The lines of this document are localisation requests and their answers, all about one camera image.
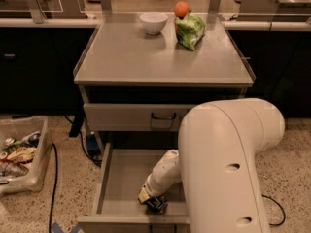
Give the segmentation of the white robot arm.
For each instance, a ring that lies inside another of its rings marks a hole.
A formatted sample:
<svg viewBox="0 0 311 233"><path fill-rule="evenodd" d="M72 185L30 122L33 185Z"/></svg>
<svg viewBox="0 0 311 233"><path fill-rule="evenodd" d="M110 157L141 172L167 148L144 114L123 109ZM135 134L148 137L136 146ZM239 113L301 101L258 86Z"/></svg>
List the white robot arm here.
<svg viewBox="0 0 311 233"><path fill-rule="evenodd" d="M138 200L160 211L159 197L181 183L191 233L271 233L255 156L283 138L285 122L258 98L207 102L183 118L178 147L156 164Z"/></svg>

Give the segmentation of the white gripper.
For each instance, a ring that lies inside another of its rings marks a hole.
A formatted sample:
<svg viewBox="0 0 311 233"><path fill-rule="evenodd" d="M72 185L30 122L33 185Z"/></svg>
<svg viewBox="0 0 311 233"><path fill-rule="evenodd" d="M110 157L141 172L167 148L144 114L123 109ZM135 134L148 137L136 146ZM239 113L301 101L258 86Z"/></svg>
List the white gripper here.
<svg viewBox="0 0 311 233"><path fill-rule="evenodd" d="M138 194L138 201L145 204L152 197L158 197L164 194L169 187L167 185L158 183L152 175L149 175L145 180L144 186L140 189Z"/></svg>

